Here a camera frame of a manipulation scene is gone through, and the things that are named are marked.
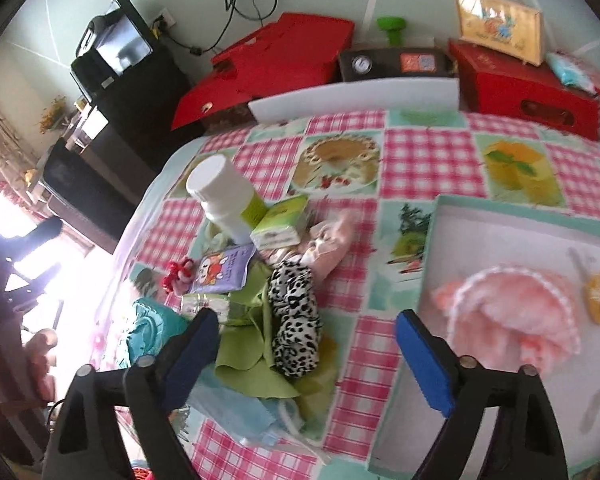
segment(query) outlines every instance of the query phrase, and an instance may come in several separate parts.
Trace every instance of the leopard print scrunchie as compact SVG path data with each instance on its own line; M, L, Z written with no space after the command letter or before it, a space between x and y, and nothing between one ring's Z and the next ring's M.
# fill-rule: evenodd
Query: leopard print scrunchie
M307 266L282 262L273 270L269 303L280 328L273 339L276 366L286 377L302 377L318 365L322 322L314 279Z

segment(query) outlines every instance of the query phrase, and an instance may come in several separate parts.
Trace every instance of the screw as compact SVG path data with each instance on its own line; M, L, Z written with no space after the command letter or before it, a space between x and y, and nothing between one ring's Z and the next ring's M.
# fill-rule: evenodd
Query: screw
M152 355L143 355L138 358L136 364L141 368L148 368L152 364L154 364L155 358Z
M470 355L463 355L460 358L460 366L462 368L475 368L478 365L478 361L475 357L471 357Z
M80 368L78 368L78 371L75 374L78 377L86 377L87 375L89 375L91 373L91 370L93 370L93 366L82 365Z
M536 376L538 375L538 369L533 365L522 365L522 371L525 375Z

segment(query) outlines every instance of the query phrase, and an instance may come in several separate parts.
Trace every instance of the white bottle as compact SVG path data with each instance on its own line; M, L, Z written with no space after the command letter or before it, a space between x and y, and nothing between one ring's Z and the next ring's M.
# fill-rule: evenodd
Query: white bottle
M248 244L251 231L267 212L253 185L224 155L211 155L187 179L187 192L200 202L206 217L237 244Z

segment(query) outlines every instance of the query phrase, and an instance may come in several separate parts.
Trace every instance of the tablecloth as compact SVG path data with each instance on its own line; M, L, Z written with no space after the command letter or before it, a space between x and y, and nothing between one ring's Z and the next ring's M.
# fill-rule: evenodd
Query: tablecloth
M213 233L184 180L211 153L231 158L268 201L309 194L317 221L351 209L356 238L317 295L342 352L323 435L324 449L336 460L322 466L311 456L248 449L212 421L185 412L181 441L204 479L367 478L361 463L400 363L394 319L399 310L416 307L420 293L418 259L396 267L391 258L400 253L400 235L414 221L426 221L438 194L600 219L600 145L535 123L461 112L368 110L205 137L178 155L183 171L170 179L176 182L168 192L160 183L161 200L154 191L150 211L129 229L133 235L124 251L116 251L120 270L107 298L111 306L100 309L94 331L91 362L100 369L115 366L122 333L117 321L130 306L118 285L143 269L164 274L168 261L199 256L210 242ZM173 296L166 303L178 307Z

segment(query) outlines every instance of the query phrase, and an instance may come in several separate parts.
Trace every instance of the red box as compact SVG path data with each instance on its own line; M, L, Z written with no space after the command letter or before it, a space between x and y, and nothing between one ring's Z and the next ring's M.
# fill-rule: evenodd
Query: red box
M586 92L563 86L547 63L536 67L464 41L449 41L460 91L469 109L535 121L598 140L598 105Z
M237 106L240 114L231 114L240 120L253 99L332 82L338 54L351 46L353 28L349 20L283 12L275 23L211 60L213 72L180 99L171 129L199 120L217 122L212 115Z

